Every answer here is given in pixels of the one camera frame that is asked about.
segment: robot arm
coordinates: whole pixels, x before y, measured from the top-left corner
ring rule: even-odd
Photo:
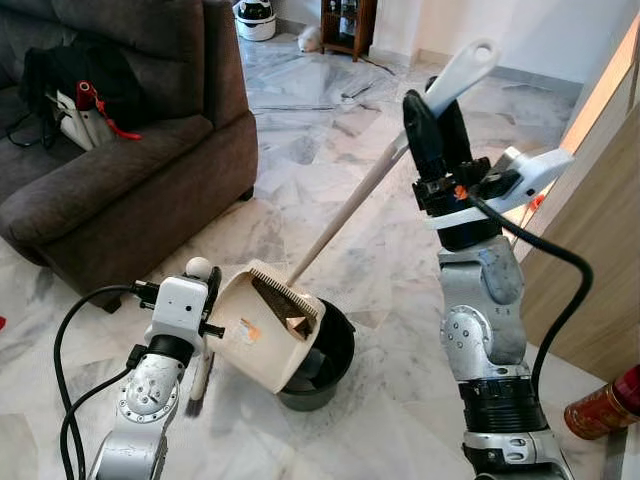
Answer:
[[[530,201],[571,157],[510,148],[493,169],[473,160],[454,102],[437,120],[417,92],[404,102],[405,128],[420,179],[419,207],[443,250],[441,343],[465,403],[463,450],[476,479],[563,479],[573,475],[549,429],[524,361],[522,272],[501,228],[467,199],[469,189],[506,211]]]
[[[180,381],[192,356],[205,354],[203,325],[219,284],[220,270],[204,259],[192,260],[185,276],[169,277],[160,286],[140,283],[141,306],[154,310],[145,332],[149,346],[120,390],[115,426],[100,447],[91,480],[160,478]]]

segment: gray sofa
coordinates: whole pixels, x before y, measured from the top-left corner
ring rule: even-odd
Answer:
[[[0,0],[0,128],[24,110],[30,47],[107,37],[160,119],[84,152],[0,138],[0,235],[78,293],[144,278],[239,198],[257,171],[231,4],[214,0]],[[107,311],[117,298],[97,298]]]

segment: red strap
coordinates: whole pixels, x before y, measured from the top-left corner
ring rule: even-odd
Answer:
[[[89,87],[90,87],[89,94],[95,99],[96,108],[107,121],[107,125],[109,125],[109,128],[111,128],[111,130],[113,130],[114,133],[119,137],[126,138],[128,140],[141,140],[142,135],[138,133],[125,132],[124,130],[121,130],[118,127],[118,125],[116,125],[116,122],[112,118],[110,118],[109,115],[107,115],[107,112],[105,110],[105,102],[104,100],[100,100],[100,96],[98,95],[98,92],[95,89],[95,87],[89,82],[86,82],[86,83],[89,84]]]

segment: dustpan handle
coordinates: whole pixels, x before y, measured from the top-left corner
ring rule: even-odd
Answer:
[[[488,75],[497,65],[499,57],[499,49],[492,40],[480,39],[472,42],[451,59],[431,88],[422,96],[422,99],[434,115],[440,116],[460,94]],[[408,148],[409,141],[403,130],[386,148],[336,217],[298,264],[287,280],[287,286],[293,286],[300,275],[309,268],[309,265],[398,163]]]

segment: black cable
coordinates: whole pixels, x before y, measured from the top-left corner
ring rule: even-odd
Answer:
[[[34,140],[29,140],[26,142],[19,142],[14,140],[13,134],[18,130],[18,127],[24,122],[27,118],[31,116],[31,112],[23,115],[18,120],[13,122],[11,125],[5,128],[5,135],[9,139],[11,143],[21,148],[32,147],[33,145],[42,144],[45,150],[50,149],[58,134],[60,133],[60,125],[62,125],[62,120],[66,115],[64,112],[60,112],[57,118],[48,118],[41,117],[40,118],[40,137]]]
[[[484,213],[487,217],[499,223],[503,228],[511,232],[513,235],[518,237],[519,239],[527,242],[532,247],[537,248],[538,250],[542,250],[549,255],[552,255],[560,260],[563,260],[567,263],[570,263],[574,267],[576,267],[580,273],[582,274],[582,281],[580,282],[580,287],[574,294],[573,298],[569,302],[569,304],[564,308],[564,310],[558,315],[558,318],[553,322],[551,328],[547,331],[542,343],[540,344],[540,349],[538,350],[538,355],[536,356],[536,360],[533,364],[533,369],[531,371],[531,383],[533,385],[533,391],[536,396],[538,396],[538,387],[540,384],[540,371],[542,370],[542,364],[544,363],[544,359],[549,352],[549,348],[553,343],[553,340],[558,335],[558,332],[564,327],[567,323],[571,315],[575,313],[580,304],[584,301],[591,286],[593,285],[593,270],[589,263],[576,255],[569,250],[566,250],[558,245],[555,245],[547,240],[544,240],[540,237],[537,237],[531,232],[527,232],[525,229],[519,227],[515,223],[510,222],[498,212],[496,212],[493,208],[487,205],[482,199],[475,195],[474,190],[476,188],[472,188],[469,191],[469,201]]]
[[[98,290],[94,290],[93,292],[85,295],[80,300],[78,300],[71,310],[67,312],[67,315],[62,320],[60,327],[58,328],[58,333],[56,334],[56,339],[53,343],[53,366],[56,372],[56,380],[58,382],[58,389],[60,390],[60,397],[62,398],[62,404],[64,405],[65,412],[69,412],[71,409],[71,399],[69,398],[69,391],[67,390],[67,384],[64,379],[64,371],[62,370],[62,359],[60,357],[60,349],[62,347],[62,338],[64,337],[64,332],[69,325],[69,322],[73,318],[73,316],[82,308],[82,306],[87,303],[92,298],[101,295],[103,293],[108,292],[131,292],[133,290],[133,286],[130,285],[113,285],[110,287],[99,288]],[[70,417],[70,427],[71,427],[71,435],[73,437],[73,444],[76,449],[76,457],[78,459],[78,476],[83,479],[86,477],[85,472],[85,462],[84,462],[84,450],[82,448],[82,438],[80,437],[80,430],[78,430],[78,424],[76,423],[76,419],[73,415]],[[69,452],[67,450],[67,444],[65,442],[64,451],[66,453],[66,457],[63,454],[62,463],[64,465],[64,470],[67,474],[67,478],[73,478],[73,467],[71,466],[71,461],[69,460]]]
[[[386,71],[387,73],[390,73],[392,76],[396,76],[396,72],[394,72],[393,70],[391,70],[389,67],[385,67],[384,65],[380,65],[377,62],[374,62],[373,60],[371,60],[368,56],[361,56],[360,58],[362,58],[365,62],[370,63],[371,65],[374,65],[378,68],[383,69],[384,71]]]
[[[129,372],[131,371],[131,368],[127,367],[125,368],[122,372],[120,372],[118,375],[116,375],[115,377],[107,380],[106,382],[101,383],[100,385],[98,385],[95,388],[92,388],[91,390],[89,390],[87,393],[85,393],[83,396],[81,396],[76,403],[74,403],[71,408],[69,409],[69,411],[67,412],[67,414],[64,417],[64,420],[62,421],[62,427],[60,428],[60,453],[62,454],[63,460],[64,460],[64,456],[66,452],[66,457],[67,457],[67,461],[70,462],[69,460],[69,452],[68,452],[68,447],[67,447],[67,431],[69,430],[69,425],[72,422],[75,422],[75,413],[76,410],[78,410],[78,408],[80,408],[80,406],[86,402],[87,400],[89,400],[92,396],[94,396],[96,393],[100,392],[101,390],[104,390],[105,388],[113,385],[114,383],[122,380],[124,377],[126,377]],[[78,478],[79,480],[85,480],[85,475],[84,474],[78,474]],[[67,480],[73,480],[73,471],[71,472],[71,475],[69,475],[69,472],[67,472]]]

